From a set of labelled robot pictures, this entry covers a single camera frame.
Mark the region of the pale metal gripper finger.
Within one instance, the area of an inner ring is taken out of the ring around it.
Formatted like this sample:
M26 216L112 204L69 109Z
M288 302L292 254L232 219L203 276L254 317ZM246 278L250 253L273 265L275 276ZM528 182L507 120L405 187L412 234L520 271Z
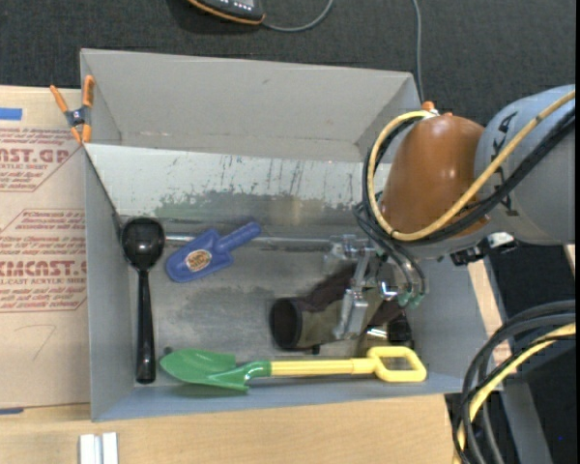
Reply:
M348 338L351 333L355 296L356 294L351 288L345 290L339 306L338 320L332 330L336 340Z
M359 337L365 328L365 319L369 310L369 301L365 299L355 300L350 312L350 338Z

